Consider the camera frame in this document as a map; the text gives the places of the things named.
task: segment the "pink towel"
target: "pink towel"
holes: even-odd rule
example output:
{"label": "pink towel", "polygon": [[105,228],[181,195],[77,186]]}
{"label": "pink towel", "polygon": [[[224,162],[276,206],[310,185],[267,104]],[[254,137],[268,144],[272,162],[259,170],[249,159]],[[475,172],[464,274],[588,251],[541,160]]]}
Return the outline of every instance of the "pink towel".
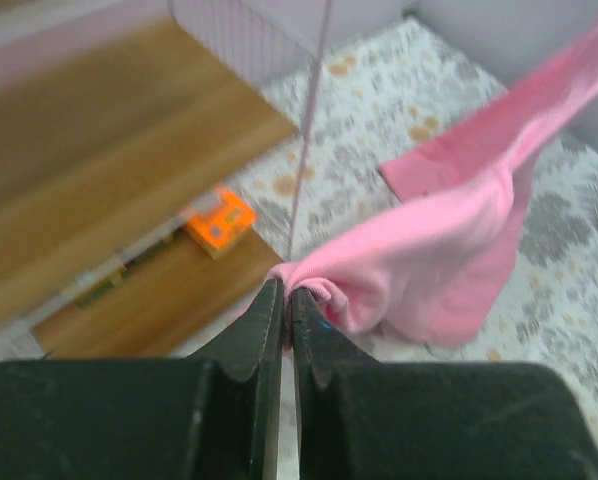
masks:
{"label": "pink towel", "polygon": [[269,278],[284,281],[286,298],[308,288],[327,318],[350,332],[385,318],[413,340],[465,338],[463,325],[430,325],[429,306],[497,238],[512,201],[510,171],[490,168],[458,188],[378,215],[299,263],[277,265]]}
{"label": "pink towel", "polygon": [[[463,124],[383,166],[389,186],[406,202],[460,185],[493,160],[510,156],[515,200],[504,232],[452,280],[435,306],[437,317],[430,319],[433,324],[480,327],[485,321],[515,265],[537,154],[596,96],[598,23],[510,93]],[[526,140],[510,148],[520,132],[525,132]]]}
{"label": "pink towel", "polygon": [[413,341],[466,343],[514,267],[536,154],[597,95],[598,24],[462,125],[385,165],[401,206],[269,278],[284,281],[286,298],[311,290],[347,331],[385,319]]}

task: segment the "orange box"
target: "orange box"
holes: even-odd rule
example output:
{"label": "orange box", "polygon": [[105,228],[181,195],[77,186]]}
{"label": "orange box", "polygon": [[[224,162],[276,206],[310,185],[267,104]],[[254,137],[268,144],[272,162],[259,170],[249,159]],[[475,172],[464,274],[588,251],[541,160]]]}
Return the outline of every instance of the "orange box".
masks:
{"label": "orange box", "polygon": [[257,214],[231,190],[217,187],[185,213],[183,229],[212,257],[227,252],[257,220]]}

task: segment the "string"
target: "string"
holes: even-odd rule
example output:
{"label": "string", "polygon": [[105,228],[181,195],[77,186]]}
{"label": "string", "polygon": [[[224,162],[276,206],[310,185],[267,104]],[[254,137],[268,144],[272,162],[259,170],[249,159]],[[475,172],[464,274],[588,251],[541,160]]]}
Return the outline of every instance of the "string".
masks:
{"label": "string", "polygon": [[290,232],[288,235],[288,250],[286,260],[292,259],[292,248],[295,237],[295,228],[297,223],[297,214],[299,211],[299,197],[301,196],[301,187],[306,171],[308,152],[310,150],[310,140],[312,134],[312,124],[314,121],[315,109],[317,106],[317,96],[321,80],[321,67],[323,64],[324,52],[326,50],[326,37],[330,26],[330,16],[332,13],[333,0],[325,0],[323,18],[321,21],[321,30],[319,32],[319,43],[317,53],[313,58],[310,71],[310,84],[308,86],[308,97],[306,100],[306,110],[301,126],[303,145],[301,147],[301,156],[299,159],[299,169],[297,172],[297,185],[292,197],[292,210],[290,213]]}

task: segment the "wooden floor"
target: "wooden floor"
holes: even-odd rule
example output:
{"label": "wooden floor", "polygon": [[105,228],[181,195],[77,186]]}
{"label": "wooden floor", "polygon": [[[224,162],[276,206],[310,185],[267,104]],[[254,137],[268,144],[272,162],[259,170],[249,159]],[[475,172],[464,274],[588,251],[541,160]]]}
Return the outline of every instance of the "wooden floor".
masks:
{"label": "wooden floor", "polygon": [[95,303],[70,306],[34,333],[53,358],[164,356],[263,284],[278,262],[254,232],[218,260],[182,235]]}
{"label": "wooden floor", "polygon": [[295,131],[169,19],[0,92],[0,320]]}

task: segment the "pink fabric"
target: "pink fabric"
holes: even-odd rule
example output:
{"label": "pink fabric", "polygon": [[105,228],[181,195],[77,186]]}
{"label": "pink fabric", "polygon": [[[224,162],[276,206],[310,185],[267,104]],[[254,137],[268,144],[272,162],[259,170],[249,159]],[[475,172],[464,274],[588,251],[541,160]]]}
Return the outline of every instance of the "pink fabric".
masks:
{"label": "pink fabric", "polygon": [[504,231],[453,279],[431,322],[483,323],[515,265],[538,152],[597,95],[598,24],[463,124],[383,166],[406,202],[460,185],[497,158],[510,160],[515,200]]}
{"label": "pink fabric", "polygon": [[539,149],[598,95],[598,24],[463,124],[389,162],[404,202],[278,265],[351,331],[382,319],[411,340],[455,346],[481,328],[515,263]]}
{"label": "pink fabric", "polygon": [[429,306],[499,235],[512,201],[510,171],[488,169],[456,189],[378,215],[302,262],[274,267],[269,277],[283,279],[286,298],[297,288],[311,290],[328,319],[350,332],[386,318],[406,325],[402,331],[412,339],[464,338],[462,325],[430,325]]}

